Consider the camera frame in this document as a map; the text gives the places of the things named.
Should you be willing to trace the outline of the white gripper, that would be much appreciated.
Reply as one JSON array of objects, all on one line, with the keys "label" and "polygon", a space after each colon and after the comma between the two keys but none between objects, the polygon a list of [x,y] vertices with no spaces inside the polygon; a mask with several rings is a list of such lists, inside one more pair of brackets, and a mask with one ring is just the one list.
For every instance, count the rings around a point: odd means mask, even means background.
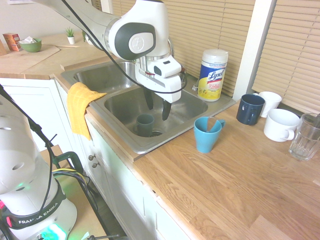
[{"label": "white gripper", "polygon": [[135,64],[135,78],[138,83],[146,87],[144,89],[144,97],[149,110],[152,110],[154,107],[152,91],[163,98],[162,120],[167,120],[172,107],[171,103],[174,103],[181,98],[182,84],[180,77],[177,74],[167,78],[159,75],[147,77],[146,73],[142,72],[140,64],[137,62]]}]

